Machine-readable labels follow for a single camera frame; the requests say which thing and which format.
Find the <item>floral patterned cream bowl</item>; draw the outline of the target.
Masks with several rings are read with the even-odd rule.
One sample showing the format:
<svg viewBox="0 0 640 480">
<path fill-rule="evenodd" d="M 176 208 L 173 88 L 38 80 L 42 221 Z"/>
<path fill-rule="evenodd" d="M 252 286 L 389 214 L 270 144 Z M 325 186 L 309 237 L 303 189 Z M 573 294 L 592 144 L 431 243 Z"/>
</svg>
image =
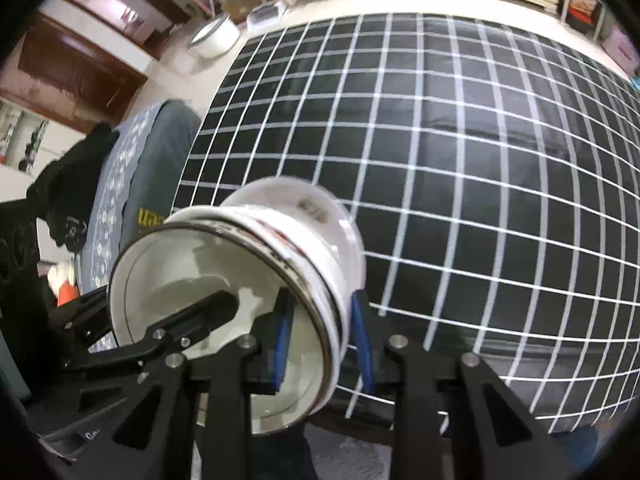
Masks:
<svg viewBox="0 0 640 480">
<path fill-rule="evenodd" d="M 239 301 L 225 320 L 183 349 L 190 361 L 209 356 L 267 321 L 278 292 L 293 295 L 293 323 L 282 384 L 250 401 L 254 434 L 273 434 L 320 411 L 337 383 L 343 354 L 342 317 L 331 287 L 306 254 L 257 222 L 226 217 L 166 222 L 126 247 L 108 282 L 118 344 L 140 341 L 146 330 L 214 292 Z"/>
</svg>

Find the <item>large white bowl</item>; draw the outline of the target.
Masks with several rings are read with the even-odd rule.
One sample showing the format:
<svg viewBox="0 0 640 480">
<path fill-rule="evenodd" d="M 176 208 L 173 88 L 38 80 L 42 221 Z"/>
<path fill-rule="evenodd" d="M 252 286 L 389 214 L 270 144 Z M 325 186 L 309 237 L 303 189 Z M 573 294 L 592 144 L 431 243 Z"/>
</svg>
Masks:
<svg viewBox="0 0 640 480">
<path fill-rule="evenodd" d="M 319 185 L 293 177 L 250 182 L 222 203 L 251 214 L 288 240 L 319 272 L 340 309 L 341 346 L 349 342 L 350 297 L 366 282 L 366 257 L 349 211 Z"/>
</svg>

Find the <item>white bowl red emblem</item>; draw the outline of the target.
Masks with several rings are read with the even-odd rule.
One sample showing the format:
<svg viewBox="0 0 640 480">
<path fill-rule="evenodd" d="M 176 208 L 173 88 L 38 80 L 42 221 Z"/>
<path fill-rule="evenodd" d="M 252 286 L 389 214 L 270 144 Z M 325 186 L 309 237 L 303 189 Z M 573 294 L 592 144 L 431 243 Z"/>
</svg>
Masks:
<svg viewBox="0 0 640 480">
<path fill-rule="evenodd" d="M 362 239 L 345 207 L 322 188 L 282 194 L 239 188 L 219 206 L 177 209 L 168 220 L 213 218 L 252 220 L 314 266 L 340 311 L 341 352 L 345 353 L 352 317 L 350 295 L 366 279 Z"/>
</svg>

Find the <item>grey sofa with lace cover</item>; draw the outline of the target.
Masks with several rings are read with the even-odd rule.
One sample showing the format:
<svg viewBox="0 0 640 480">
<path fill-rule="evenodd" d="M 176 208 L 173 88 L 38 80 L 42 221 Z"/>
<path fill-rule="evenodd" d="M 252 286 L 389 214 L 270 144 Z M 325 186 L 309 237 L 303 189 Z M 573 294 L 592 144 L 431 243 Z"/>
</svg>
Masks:
<svg viewBox="0 0 640 480">
<path fill-rule="evenodd" d="M 86 244 L 75 257 L 83 294 L 106 285 L 120 252 L 170 215 L 201 123 L 189 104 L 167 100 L 116 127 L 118 139 L 102 166 Z"/>
</svg>

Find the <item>black white grid tablecloth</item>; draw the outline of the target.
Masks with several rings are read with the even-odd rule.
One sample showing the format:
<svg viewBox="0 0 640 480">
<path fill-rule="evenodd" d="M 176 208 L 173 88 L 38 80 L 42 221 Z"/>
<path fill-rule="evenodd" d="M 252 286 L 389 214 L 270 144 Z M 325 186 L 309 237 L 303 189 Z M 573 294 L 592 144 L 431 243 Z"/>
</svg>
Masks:
<svg viewBox="0 0 640 480">
<path fill-rule="evenodd" d="M 331 18 L 247 41 L 176 208 L 299 177 L 355 217 L 393 330 L 479 353 L 552 431 L 639 397 L 639 92 L 532 32 Z"/>
</svg>

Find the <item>brown wooden door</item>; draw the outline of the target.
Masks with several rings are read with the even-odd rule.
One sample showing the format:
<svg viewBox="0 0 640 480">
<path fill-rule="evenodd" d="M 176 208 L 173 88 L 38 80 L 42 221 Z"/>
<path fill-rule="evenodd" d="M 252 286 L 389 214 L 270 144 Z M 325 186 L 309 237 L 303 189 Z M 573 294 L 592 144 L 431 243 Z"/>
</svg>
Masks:
<svg viewBox="0 0 640 480">
<path fill-rule="evenodd" d="M 82 133 L 122 121 L 146 77 L 77 32 L 36 13 L 1 67 L 1 96 Z"/>
</svg>

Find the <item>white plastic bucket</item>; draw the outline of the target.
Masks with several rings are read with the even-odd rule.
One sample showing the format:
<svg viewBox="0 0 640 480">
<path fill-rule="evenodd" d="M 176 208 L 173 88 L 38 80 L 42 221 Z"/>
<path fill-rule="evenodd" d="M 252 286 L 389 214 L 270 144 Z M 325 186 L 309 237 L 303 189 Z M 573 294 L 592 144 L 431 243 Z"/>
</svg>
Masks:
<svg viewBox="0 0 640 480">
<path fill-rule="evenodd" d="M 241 37 L 229 13 L 221 13 L 205 24 L 194 34 L 188 45 L 188 51 L 200 58 L 216 58 L 231 50 Z"/>
</svg>

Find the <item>pink gift bag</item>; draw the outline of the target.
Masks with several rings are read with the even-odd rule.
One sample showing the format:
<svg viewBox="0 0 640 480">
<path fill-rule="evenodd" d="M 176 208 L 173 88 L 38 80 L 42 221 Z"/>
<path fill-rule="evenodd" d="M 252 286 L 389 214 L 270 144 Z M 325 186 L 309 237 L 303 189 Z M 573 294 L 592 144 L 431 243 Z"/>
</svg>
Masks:
<svg viewBox="0 0 640 480">
<path fill-rule="evenodd" d="M 628 76 L 634 76 L 639 67 L 639 55 L 629 37 L 617 25 L 602 41 L 602 47 Z"/>
</svg>

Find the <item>white metal shelf rack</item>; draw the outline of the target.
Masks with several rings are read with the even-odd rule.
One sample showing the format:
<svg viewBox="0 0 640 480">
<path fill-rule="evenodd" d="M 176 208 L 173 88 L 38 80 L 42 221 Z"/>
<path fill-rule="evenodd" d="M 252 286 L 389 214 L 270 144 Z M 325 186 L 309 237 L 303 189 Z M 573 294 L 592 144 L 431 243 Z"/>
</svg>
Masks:
<svg viewBox="0 0 640 480">
<path fill-rule="evenodd" d="M 602 42 L 615 18 L 601 0 L 559 0 L 560 22 L 592 42 Z"/>
</svg>

